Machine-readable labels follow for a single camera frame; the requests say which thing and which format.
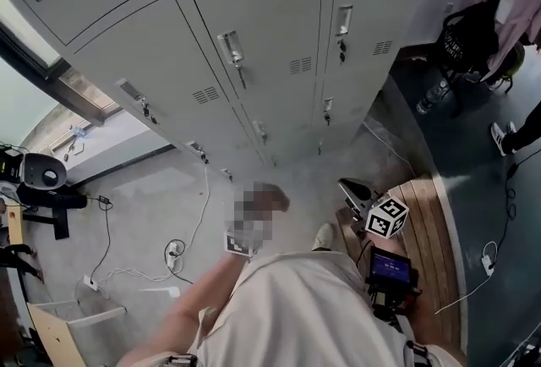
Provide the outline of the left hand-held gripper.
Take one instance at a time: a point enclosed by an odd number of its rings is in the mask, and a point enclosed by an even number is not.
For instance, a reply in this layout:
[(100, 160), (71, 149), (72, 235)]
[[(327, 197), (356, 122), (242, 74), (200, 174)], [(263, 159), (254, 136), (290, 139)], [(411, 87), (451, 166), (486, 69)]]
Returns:
[(254, 183), (238, 194), (224, 221), (224, 250), (252, 257), (265, 241), (265, 187)]

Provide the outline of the grey metal locker cabinet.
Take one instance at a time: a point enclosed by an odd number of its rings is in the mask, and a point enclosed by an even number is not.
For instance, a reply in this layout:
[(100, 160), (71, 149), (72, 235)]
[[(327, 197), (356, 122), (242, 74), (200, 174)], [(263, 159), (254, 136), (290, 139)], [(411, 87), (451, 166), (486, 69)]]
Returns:
[[(420, 0), (11, 0), (119, 106), (231, 180), (347, 146)], [(299, 153), (268, 159), (247, 84), (314, 81)]]

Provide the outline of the person's beige shoe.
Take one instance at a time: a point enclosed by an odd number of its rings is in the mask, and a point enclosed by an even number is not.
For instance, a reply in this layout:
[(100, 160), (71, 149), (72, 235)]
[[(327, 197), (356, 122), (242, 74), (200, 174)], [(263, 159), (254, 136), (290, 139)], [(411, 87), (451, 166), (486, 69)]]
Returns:
[(333, 245), (336, 240), (336, 227), (334, 224), (325, 223), (318, 230), (314, 244), (312, 246), (313, 251), (332, 251)]

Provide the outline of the round wooden platform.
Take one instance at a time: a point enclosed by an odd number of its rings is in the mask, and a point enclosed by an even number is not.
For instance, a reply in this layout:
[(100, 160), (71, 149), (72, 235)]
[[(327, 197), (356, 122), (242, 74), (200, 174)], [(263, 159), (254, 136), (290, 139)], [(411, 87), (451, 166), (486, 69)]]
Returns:
[(460, 355), (467, 353), (467, 314), (454, 301), (462, 296), (456, 253), (453, 251), (440, 196), (429, 175), (408, 180), (389, 193), (409, 207), (398, 242), (418, 271), (422, 289), (438, 314), (439, 335)]

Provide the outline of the person's white shirt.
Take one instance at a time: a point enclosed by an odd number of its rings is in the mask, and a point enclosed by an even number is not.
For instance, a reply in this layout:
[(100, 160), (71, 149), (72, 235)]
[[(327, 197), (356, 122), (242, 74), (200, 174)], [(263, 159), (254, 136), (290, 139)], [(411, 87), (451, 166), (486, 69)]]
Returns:
[(407, 337), (377, 319), (347, 255), (300, 252), (247, 266), (202, 338), (203, 367), (413, 367)]

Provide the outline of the white flat plastic piece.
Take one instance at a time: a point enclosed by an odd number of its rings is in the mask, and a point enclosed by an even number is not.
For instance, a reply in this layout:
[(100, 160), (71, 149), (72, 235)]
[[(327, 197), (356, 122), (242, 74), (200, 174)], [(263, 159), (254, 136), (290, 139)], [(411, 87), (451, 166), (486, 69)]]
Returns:
[(171, 299), (177, 299), (180, 297), (180, 290), (178, 287), (161, 287), (161, 288), (143, 288), (140, 292), (148, 293), (166, 293)]

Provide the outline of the clear plastic water bottle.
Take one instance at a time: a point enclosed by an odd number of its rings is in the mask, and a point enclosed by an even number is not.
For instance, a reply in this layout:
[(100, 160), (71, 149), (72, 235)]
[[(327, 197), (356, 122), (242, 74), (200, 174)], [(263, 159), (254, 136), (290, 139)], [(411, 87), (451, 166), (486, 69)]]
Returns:
[(446, 79), (440, 79), (432, 85), (418, 101), (416, 110), (419, 114), (427, 114), (434, 106), (440, 103), (449, 91), (450, 86)]

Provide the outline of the black metal chair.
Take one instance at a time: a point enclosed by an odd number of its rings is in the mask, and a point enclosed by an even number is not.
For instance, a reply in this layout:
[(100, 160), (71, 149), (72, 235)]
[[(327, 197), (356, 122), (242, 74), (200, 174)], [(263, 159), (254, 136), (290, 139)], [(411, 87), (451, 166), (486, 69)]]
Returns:
[(460, 81), (465, 74), (473, 73), (475, 71), (474, 66), (468, 60), (459, 60), (456, 54), (450, 55), (445, 50), (440, 50), (439, 48), (433, 49), (427, 60), (429, 66), (431, 68), (435, 68), (439, 74), (438, 79), (434, 84), (436, 84), (440, 79), (446, 79), (449, 83), (450, 89), (440, 102), (442, 102), (448, 95), (451, 95), (455, 103), (451, 117), (457, 118), (464, 110)]

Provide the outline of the black printed bag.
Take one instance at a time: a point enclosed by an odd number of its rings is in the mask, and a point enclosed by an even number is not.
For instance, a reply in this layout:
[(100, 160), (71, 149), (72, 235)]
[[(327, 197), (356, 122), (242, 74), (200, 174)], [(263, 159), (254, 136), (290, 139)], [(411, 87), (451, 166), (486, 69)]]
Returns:
[(430, 60), (443, 75), (489, 72), (489, 58), (499, 50), (495, 11), (487, 2), (476, 3), (447, 16)]

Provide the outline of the yellow green bag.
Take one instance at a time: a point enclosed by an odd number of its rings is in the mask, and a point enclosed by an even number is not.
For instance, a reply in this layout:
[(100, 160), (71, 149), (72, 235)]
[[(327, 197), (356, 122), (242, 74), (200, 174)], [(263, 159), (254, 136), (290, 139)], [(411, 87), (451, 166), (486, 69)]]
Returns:
[(518, 42), (505, 56), (503, 62), (496, 70), (493, 83), (494, 89), (498, 90), (504, 83), (508, 84), (505, 93), (507, 94), (514, 85), (514, 76), (520, 69), (525, 58), (525, 48)]

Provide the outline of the wooden plank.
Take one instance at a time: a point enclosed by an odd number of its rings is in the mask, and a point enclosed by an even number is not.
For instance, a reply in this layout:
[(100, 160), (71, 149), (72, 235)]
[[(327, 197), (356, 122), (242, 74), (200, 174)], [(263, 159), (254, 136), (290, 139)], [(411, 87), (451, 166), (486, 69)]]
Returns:
[(24, 243), (23, 211), (21, 206), (7, 205), (8, 236), (11, 244)]

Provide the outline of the black electronic box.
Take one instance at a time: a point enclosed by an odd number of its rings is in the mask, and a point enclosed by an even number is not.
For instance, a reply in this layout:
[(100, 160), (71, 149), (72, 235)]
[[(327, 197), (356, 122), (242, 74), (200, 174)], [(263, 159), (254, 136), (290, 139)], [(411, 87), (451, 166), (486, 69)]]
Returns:
[(24, 153), (10, 145), (0, 144), (0, 181), (20, 182), (20, 167)]

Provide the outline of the dark framed window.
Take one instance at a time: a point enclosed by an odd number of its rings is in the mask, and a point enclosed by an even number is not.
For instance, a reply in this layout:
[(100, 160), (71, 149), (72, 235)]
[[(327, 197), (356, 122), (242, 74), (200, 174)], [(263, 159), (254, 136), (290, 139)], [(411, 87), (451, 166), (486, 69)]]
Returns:
[(33, 86), (93, 126), (122, 111), (71, 65), (15, 7), (0, 0), (0, 58)]

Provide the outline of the black recorder with screen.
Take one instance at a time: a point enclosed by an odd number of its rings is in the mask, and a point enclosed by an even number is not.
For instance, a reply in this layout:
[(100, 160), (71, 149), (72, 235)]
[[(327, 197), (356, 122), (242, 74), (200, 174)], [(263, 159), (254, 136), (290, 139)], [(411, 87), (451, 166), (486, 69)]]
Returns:
[(365, 281), (374, 315), (383, 321), (394, 321), (405, 315), (422, 290), (418, 287), (418, 272), (411, 261), (386, 250), (372, 247), (369, 274)]

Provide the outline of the wooden frame white basket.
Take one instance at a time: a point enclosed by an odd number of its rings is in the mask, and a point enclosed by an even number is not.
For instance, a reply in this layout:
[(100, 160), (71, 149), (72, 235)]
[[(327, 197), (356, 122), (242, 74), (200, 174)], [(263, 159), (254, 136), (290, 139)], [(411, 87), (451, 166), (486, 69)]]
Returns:
[(73, 320), (65, 320), (49, 312), (49, 310), (71, 305), (79, 306), (79, 301), (70, 299), (41, 304), (26, 303), (30, 318), (53, 367), (87, 367), (74, 340), (72, 330), (93, 326), (125, 315), (127, 312), (125, 307), (120, 306)]

